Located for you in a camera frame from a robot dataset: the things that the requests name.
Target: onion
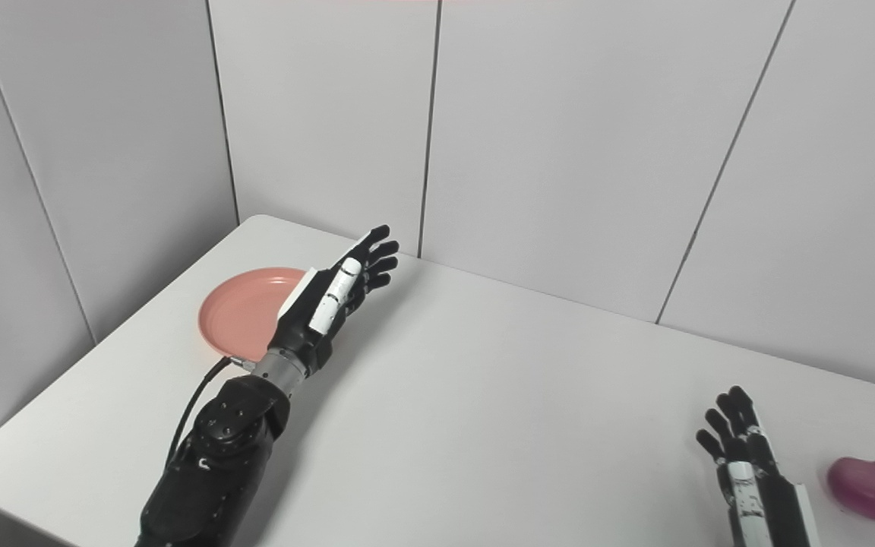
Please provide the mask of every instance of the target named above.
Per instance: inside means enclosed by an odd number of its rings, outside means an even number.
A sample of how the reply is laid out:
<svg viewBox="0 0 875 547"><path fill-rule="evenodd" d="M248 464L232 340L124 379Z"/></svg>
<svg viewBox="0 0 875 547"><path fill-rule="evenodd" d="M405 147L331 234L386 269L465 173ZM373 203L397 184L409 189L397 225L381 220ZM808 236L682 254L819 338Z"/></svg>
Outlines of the onion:
<svg viewBox="0 0 875 547"><path fill-rule="evenodd" d="M829 468L829 489L847 509L875 520L875 461L840 457Z"/></svg>

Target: white table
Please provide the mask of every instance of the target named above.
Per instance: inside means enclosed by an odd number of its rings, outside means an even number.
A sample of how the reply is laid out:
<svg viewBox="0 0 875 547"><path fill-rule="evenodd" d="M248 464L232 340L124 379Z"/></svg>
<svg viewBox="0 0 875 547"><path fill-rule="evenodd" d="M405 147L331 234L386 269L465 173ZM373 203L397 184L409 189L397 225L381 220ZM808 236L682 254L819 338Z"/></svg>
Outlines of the white table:
<svg viewBox="0 0 875 547"><path fill-rule="evenodd" d="M71 545L133 545L218 357L195 325L202 299L240 271L322 266L348 245L245 222L0 428L0 511ZM296 392L238 543L730 545L694 432L733 384L809 485L823 544L875 546L875 523L822 484L836 457L875 458L875 385L403 257Z"/></svg>

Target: robotic arm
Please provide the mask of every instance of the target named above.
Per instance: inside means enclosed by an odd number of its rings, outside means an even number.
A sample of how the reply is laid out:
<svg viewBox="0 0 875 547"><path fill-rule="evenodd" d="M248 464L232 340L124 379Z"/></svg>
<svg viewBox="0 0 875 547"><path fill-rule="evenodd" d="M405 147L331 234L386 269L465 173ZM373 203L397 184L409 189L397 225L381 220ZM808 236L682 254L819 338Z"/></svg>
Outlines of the robotic arm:
<svg viewBox="0 0 875 547"><path fill-rule="evenodd" d="M375 228L332 267L309 270L280 309L275 336L258 363L226 357L216 364L191 405L207 381L230 362L250 374L222 385L179 447L175 437L164 472L141 514L136 547L232 543L272 444L286 428L292 392L326 365L333 354L333 337L347 316L360 308L370 291L390 283L388 271L398 263L393 254L399 245L382 242L389 235L389 227Z"/></svg>
<svg viewBox="0 0 875 547"><path fill-rule="evenodd" d="M735 385L716 402L705 419L718 438L701 429L697 442L717 466L735 547L820 547L809 495L779 471L753 401Z"/></svg>

